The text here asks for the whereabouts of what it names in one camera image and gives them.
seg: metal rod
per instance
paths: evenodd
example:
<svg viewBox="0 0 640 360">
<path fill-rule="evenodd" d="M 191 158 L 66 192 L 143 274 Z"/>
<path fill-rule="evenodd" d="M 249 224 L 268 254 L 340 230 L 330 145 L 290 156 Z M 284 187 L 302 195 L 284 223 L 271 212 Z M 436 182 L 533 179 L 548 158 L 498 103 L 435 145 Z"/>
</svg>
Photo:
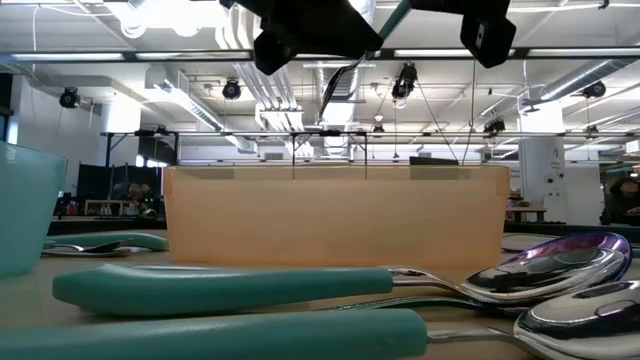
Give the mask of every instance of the metal rod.
<svg viewBox="0 0 640 360">
<path fill-rule="evenodd" d="M 118 139 L 118 141 L 116 141 L 115 144 L 113 144 L 113 146 L 111 147 L 111 151 L 113 151 L 113 149 L 116 148 L 116 146 L 120 145 L 120 143 L 122 142 L 122 140 L 124 140 L 127 137 L 128 134 L 124 134 L 123 137 L 121 137 L 120 139 Z"/>
<path fill-rule="evenodd" d="M 364 136 L 364 179 L 369 178 L 369 136 Z"/>
<path fill-rule="evenodd" d="M 107 154 L 104 160 L 104 166 L 109 167 L 109 163 L 111 162 L 111 139 L 113 138 L 112 133 L 107 134 Z"/>
<path fill-rule="evenodd" d="M 113 136 L 124 136 L 126 134 L 133 133 L 103 133 L 102 135 L 111 134 Z M 179 132 L 183 137 L 208 137 L 208 136 L 266 136 L 266 137 L 288 137 L 293 135 L 318 135 L 324 136 L 322 131 L 227 131 L 227 132 L 205 132 L 205 131 L 186 131 Z M 468 131 L 443 131 L 442 133 L 436 131 L 425 132 L 385 132 L 385 133 L 371 133 L 366 132 L 363 134 L 361 131 L 343 131 L 341 136 L 356 135 L 365 136 L 372 135 L 376 137 L 441 137 L 442 134 L 448 137 L 462 137 L 468 136 Z M 486 139 L 486 138 L 528 138 L 528 137 L 562 137 L 562 138 L 600 138 L 600 137 L 612 137 L 612 138 L 629 138 L 640 137 L 640 130 L 633 130 L 628 132 L 564 132 L 564 133 L 552 133 L 552 132 L 515 132 L 515 131 L 503 131 L 503 132 L 475 132 L 471 133 L 472 138 Z"/>
<path fill-rule="evenodd" d="M 173 165 L 179 165 L 180 164 L 180 134 L 175 134 L 173 138 L 173 147 L 174 147 Z"/>
<path fill-rule="evenodd" d="M 296 150 L 295 150 L 295 146 L 296 146 L 296 137 L 298 135 L 296 134 L 292 134 L 291 135 L 291 149 L 293 150 L 291 152 L 291 179 L 295 180 L 296 178 Z"/>
</svg>

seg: translucent orange container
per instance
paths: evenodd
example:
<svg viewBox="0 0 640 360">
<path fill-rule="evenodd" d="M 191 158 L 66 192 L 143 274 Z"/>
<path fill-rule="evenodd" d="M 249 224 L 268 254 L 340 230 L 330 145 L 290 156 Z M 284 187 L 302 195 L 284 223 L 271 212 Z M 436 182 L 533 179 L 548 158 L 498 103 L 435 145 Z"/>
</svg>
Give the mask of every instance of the translucent orange container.
<svg viewBox="0 0 640 360">
<path fill-rule="evenodd" d="M 483 269 L 500 259 L 506 167 L 164 171 L 176 263 L 431 270 Z"/>
</svg>

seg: spotlight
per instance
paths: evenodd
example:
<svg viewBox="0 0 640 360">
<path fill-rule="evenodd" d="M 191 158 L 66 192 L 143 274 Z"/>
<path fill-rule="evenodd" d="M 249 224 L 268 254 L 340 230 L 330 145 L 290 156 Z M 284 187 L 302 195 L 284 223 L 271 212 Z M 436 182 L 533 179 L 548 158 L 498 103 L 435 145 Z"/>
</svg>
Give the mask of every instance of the spotlight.
<svg viewBox="0 0 640 360">
<path fill-rule="evenodd" d="M 382 125 L 375 125 L 375 126 L 373 127 L 373 132 L 384 132 L 384 126 L 382 126 Z M 373 137 L 374 137 L 374 138 L 379 139 L 379 138 L 381 138 L 382 136 L 375 136 L 375 135 L 374 135 Z"/>
<path fill-rule="evenodd" d="M 581 92 L 581 95 L 588 99 L 600 98 L 603 97 L 606 93 L 607 87 L 602 83 L 602 81 L 598 81 L 584 88 Z"/>
<path fill-rule="evenodd" d="M 403 100 L 409 97 L 413 91 L 414 83 L 418 80 L 418 71 L 414 64 L 405 63 L 402 65 L 400 76 L 396 79 L 396 83 L 391 90 L 394 100 Z"/>
<path fill-rule="evenodd" d="M 64 88 L 64 92 L 60 96 L 60 106 L 66 109 L 75 109 L 80 106 L 80 102 L 77 88 Z"/>
<path fill-rule="evenodd" d="M 506 127 L 502 118 L 496 118 L 484 126 L 484 132 L 500 132 L 505 130 Z"/>
<path fill-rule="evenodd" d="M 236 78 L 228 78 L 227 84 L 222 88 L 222 96 L 224 96 L 227 100 L 237 100 L 240 98 L 242 94 L 242 90 L 240 90 L 240 85 L 238 84 L 238 79 Z"/>
</svg>

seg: person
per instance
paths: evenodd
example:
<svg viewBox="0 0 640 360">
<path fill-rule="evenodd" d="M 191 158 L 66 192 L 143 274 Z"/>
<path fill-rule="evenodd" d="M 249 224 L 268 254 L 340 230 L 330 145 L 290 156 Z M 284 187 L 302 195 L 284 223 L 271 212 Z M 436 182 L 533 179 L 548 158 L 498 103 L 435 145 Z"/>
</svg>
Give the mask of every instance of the person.
<svg viewBox="0 0 640 360">
<path fill-rule="evenodd" d="M 609 192 L 601 216 L 602 224 L 640 224 L 640 183 L 625 177 L 616 181 Z"/>
<path fill-rule="evenodd" d="M 112 199 L 128 200 L 131 205 L 126 209 L 126 215 L 139 215 L 153 207 L 153 193 L 151 187 L 141 181 L 123 182 L 114 186 Z"/>
</svg>

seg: ceiling light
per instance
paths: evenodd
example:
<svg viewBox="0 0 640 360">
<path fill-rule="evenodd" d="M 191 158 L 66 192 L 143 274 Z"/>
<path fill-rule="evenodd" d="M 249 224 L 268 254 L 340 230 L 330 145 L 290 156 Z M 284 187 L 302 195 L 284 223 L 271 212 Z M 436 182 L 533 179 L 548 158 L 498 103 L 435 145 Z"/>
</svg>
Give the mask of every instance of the ceiling light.
<svg viewBox="0 0 640 360">
<path fill-rule="evenodd" d="M 142 36 L 147 28 L 173 29 L 182 37 L 192 37 L 227 18 L 226 9 L 216 1 L 145 0 L 134 6 L 128 1 L 105 0 L 104 5 L 120 20 L 122 33 L 129 38 Z"/>
<path fill-rule="evenodd" d="M 509 50 L 509 56 L 513 56 L 514 49 Z M 395 57 L 459 57 L 473 58 L 467 49 L 401 49 L 394 51 Z"/>
<path fill-rule="evenodd" d="M 561 56 L 640 56 L 640 48 L 552 48 L 531 49 L 530 57 L 561 57 Z"/>
<path fill-rule="evenodd" d="M 135 53 L 139 60 L 214 60 L 214 59 L 249 59 L 246 51 L 199 51 L 199 52 L 141 52 Z"/>
<path fill-rule="evenodd" d="M 304 69 L 339 69 L 344 66 L 349 66 L 351 64 L 345 62 L 331 62 L 331 63 L 308 63 L 302 64 Z M 376 64 L 370 62 L 364 62 L 358 65 L 359 68 L 375 68 Z"/>
<path fill-rule="evenodd" d="M 65 61 L 119 61 L 124 60 L 120 53 L 26 53 L 11 54 L 16 61 L 26 62 L 65 62 Z"/>
</svg>

